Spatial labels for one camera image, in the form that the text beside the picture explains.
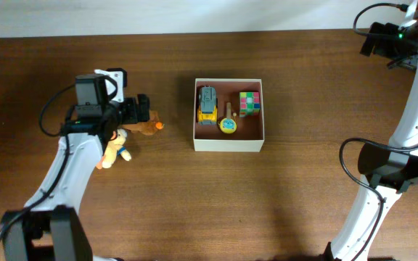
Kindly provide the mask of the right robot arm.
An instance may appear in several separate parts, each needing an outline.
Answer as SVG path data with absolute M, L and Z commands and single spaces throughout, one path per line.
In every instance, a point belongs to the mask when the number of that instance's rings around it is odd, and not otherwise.
M 369 249 L 390 208 L 411 185 L 418 184 L 418 1 L 395 4 L 405 13 L 400 25 L 373 23 L 361 54 L 388 58 L 388 68 L 415 72 L 401 120 L 387 144 L 360 138 L 359 176 L 352 181 L 359 189 L 339 234 L 327 244 L 321 260 L 367 260 Z

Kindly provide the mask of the multicolour puzzle cube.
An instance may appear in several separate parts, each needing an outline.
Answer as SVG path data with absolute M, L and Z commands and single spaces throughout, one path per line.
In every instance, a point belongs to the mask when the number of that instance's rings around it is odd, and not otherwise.
M 261 96 L 257 91 L 239 93 L 239 116 L 257 116 L 261 110 Z

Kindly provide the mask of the yellow wooden rattle drum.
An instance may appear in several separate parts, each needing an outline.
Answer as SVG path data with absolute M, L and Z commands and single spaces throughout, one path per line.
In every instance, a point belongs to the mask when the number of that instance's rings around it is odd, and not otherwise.
M 231 103 L 226 103 L 225 118 L 219 122 L 220 130 L 225 134 L 233 134 L 237 130 L 237 124 L 232 118 Z

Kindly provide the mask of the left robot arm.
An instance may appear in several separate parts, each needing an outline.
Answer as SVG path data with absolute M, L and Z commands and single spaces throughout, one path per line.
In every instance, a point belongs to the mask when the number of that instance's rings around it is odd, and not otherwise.
M 56 157 L 36 193 L 21 210 L 1 218 L 0 247 L 6 260 L 97 260 L 78 217 L 95 169 L 117 156 L 130 160 L 125 127 L 150 119 L 149 98 L 126 98 L 127 72 L 95 70 L 75 79 L 77 102 L 55 137 Z

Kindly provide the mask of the yellow grey toy truck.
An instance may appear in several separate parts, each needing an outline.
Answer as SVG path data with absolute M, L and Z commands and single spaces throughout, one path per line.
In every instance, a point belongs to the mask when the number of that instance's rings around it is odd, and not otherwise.
M 203 86 L 198 93 L 197 122 L 199 125 L 215 125 L 217 122 L 217 95 L 212 86 Z

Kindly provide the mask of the brown plush bear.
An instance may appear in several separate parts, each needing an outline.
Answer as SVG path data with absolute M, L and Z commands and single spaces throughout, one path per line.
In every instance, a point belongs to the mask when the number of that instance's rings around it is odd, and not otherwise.
M 149 120 L 136 124 L 123 125 L 123 129 L 131 133 L 141 133 L 146 136 L 152 136 L 164 128 L 164 123 L 160 121 L 159 114 L 155 110 L 149 111 Z

